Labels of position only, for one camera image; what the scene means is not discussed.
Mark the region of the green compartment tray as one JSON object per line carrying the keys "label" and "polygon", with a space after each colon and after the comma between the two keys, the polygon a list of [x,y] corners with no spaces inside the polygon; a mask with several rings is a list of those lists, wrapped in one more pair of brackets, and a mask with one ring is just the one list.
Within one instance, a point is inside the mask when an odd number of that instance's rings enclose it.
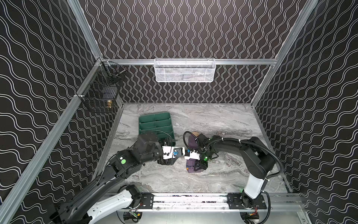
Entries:
{"label": "green compartment tray", "polygon": [[145,114],[139,117],[139,134],[153,131],[161,142],[175,146],[176,140],[169,112]]}

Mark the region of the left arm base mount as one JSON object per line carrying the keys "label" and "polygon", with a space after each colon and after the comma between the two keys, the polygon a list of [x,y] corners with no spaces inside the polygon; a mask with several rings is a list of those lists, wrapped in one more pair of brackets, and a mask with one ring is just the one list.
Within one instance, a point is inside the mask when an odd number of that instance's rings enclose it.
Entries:
{"label": "left arm base mount", "polygon": [[149,210],[153,208],[154,203],[154,194],[152,193],[138,193],[134,196],[131,196],[132,202],[128,208],[135,209],[145,209]]}

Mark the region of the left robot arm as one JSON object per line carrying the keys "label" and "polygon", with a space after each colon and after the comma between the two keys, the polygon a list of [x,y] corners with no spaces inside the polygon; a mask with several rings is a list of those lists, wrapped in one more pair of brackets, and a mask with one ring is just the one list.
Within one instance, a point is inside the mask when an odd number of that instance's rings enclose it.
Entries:
{"label": "left robot arm", "polygon": [[102,199],[114,186],[140,171],[145,163],[156,161],[173,165],[183,156],[183,147],[161,144],[154,132],[138,135],[135,144],[118,151],[95,179],[71,200],[54,206],[49,219],[55,224],[94,224],[111,213],[140,205],[141,193],[127,186],[116,195]]}

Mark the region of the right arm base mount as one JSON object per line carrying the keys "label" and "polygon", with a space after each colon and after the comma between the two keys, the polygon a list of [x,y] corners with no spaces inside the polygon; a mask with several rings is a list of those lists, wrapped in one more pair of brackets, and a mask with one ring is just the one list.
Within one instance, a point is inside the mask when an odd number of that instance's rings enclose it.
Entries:
{"label": "right arm base mount", "polygon": [[256,199],[251,199],[249,196],[244,196],[241,193],[229,193],[227,195],[227,204],[230,210],[265,210],[267,204],[262,194]]}

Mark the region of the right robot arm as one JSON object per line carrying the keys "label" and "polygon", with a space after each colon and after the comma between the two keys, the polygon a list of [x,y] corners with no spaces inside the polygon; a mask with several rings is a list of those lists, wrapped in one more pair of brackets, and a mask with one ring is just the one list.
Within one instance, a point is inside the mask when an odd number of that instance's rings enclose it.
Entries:
{"label": "right robot arm", "polygon": [[257,137],[248,140],[223,138],[218,135],[208,138],[203,134],[189,136],[190,148],[199,153],[194,171],[206,170],[208,162],[218,158],[219,152],[235,154],[243,158],[249,171],[249,179],[243,190],[247,199],[257,199],[264,188],[269,172],[277,163],[277,158]]}

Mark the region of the purple striped sock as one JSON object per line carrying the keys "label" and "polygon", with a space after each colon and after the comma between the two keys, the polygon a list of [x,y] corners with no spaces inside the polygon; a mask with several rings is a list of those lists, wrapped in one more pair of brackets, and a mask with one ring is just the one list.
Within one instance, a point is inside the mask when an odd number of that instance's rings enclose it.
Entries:
{"label": "purple striped sock", "polygon": [[203,172],[204,169],[200,167],[199,164],[199,159],[200,159],[200,154],[199,154],[199,146],[198,143],[196,142],[196,138],[200,135],[199,132],[194,131],[191,132],[191,134],[189,134],[188,136],[188,149],[186,150],[186,155],[185,155],[185,159],[186,159],[186,170],[188,171],[188,173],[200,173]]}

